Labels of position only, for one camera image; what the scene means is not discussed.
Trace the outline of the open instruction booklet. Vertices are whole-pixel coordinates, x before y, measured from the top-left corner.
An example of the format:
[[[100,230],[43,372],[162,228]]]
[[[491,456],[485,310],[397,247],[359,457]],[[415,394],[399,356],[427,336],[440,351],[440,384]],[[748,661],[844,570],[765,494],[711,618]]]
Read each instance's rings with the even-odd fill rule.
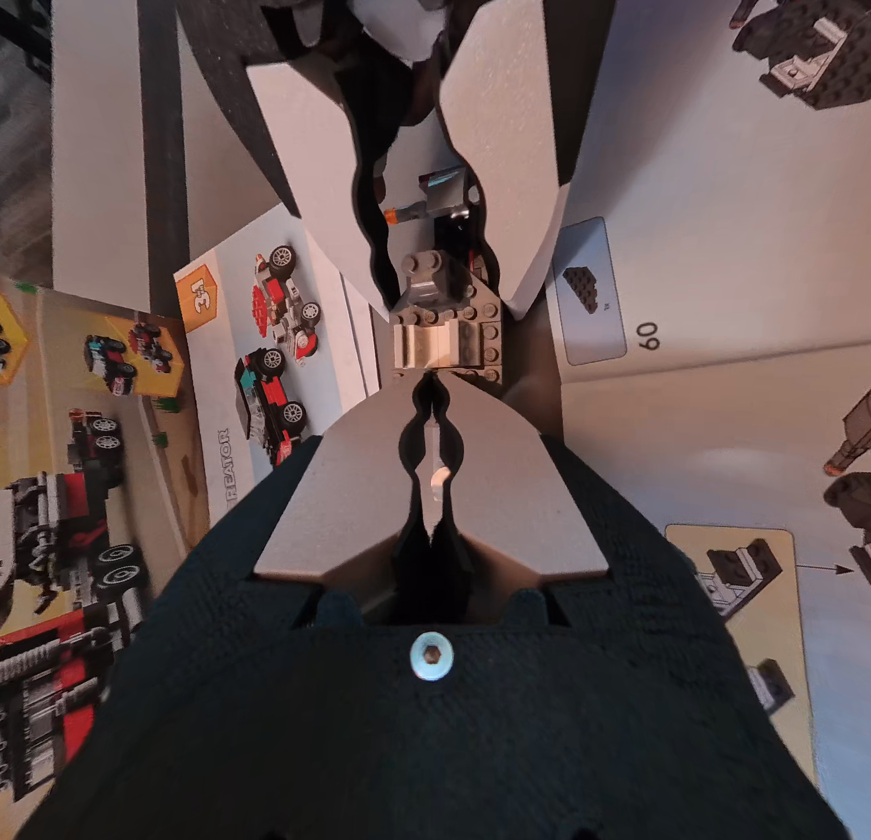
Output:
[[[869,838],[869,0],[617,0],[565,222],[565,443]]]

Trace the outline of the lego box with truck picture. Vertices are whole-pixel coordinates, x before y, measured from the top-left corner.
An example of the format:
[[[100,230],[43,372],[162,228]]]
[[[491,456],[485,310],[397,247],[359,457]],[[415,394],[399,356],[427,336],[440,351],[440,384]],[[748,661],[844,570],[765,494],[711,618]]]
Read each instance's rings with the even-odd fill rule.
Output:
[[[209,528],[179,321],[2,278],[1,788],[12,836]]]

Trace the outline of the closed instruction booklet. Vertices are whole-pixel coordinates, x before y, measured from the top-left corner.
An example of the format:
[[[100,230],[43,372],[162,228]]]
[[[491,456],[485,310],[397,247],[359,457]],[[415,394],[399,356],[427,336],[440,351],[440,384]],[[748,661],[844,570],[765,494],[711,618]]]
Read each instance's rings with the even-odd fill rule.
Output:
[[[282,204],[177,271],[212,525],[272,471],[267,452],[245,435],[234,370],[241,357],[276,344],[254,319],[255,261],[282,245],[296,254],[292,280],[303,301],[322,309],[316,353],[298,363],[282,349],[283,388],[308,413],[302,437],[321,434],[366,397],[341,273]]]

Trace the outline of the dark grey lego wedge plate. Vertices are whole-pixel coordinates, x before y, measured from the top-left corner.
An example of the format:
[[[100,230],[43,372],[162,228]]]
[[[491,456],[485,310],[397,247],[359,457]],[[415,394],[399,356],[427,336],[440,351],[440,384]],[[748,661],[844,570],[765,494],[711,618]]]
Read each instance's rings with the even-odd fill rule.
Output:
[[[503,304],[482,279],[463,270],[463,298],[455,306],[455,318],[480,323],[483,334],[484,366],[473,371],[480,384],[493,390],[504,383]]]

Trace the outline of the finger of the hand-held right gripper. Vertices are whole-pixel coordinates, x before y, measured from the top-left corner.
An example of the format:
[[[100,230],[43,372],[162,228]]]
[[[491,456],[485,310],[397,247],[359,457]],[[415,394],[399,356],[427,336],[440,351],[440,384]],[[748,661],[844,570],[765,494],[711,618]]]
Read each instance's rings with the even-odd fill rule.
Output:
[[[543,0],[476,11],[441,80],[439,111],[478,181],[499,294],[520,319],[543,286],[569,194],[558,177]]]
[[[329,60],[251,64],[245,72],[308,235],[376,312],[389,312],[398,280],[349,73]]]

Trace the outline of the red grey lego model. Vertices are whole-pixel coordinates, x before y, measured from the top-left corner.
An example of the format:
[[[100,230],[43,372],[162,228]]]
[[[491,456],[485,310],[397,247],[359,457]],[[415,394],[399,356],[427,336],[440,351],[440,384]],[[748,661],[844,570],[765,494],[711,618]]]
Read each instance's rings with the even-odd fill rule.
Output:
[[[456,319],[455,306],[463,298],[463,270],[476,275],[490,288],[478,232],[481,199],[470,169],[461,163],[432,171],[420,176],[418,184],[422,200],[383,212],[390,226],[420,220],[430,221],[434,226],[434,246],[408,254],[401,261],[405,287],[389,314],[392,329],[397,323],[437,326]],[[417,369],[394,367],[394,377],[412,370]],[[495,390],[483,386],[475,372],[458,366],[425,371],[453,372],[495,397],[502,395],[503,386]]]

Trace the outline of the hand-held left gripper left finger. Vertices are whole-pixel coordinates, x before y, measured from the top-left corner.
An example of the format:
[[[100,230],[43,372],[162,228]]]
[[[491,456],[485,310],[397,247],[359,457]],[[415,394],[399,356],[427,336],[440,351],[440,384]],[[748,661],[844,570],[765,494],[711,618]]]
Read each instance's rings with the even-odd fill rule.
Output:
[[[370,620],[397,598],[391,555],[420,500],[401,438],[433,375],[402,375],[363,399],[324,432],[254,566],[261,579],[323,586],[353,596]]]

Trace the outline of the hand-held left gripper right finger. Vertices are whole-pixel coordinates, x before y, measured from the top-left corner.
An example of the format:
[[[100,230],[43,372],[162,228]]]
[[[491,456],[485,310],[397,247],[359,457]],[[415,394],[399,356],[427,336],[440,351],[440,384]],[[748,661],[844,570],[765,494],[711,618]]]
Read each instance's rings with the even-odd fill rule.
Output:
[[[605,576],[538,430],[466,377],[436,375],[434,387],[434,499],[470,556],[466,620],[497,620],[522,589]]]

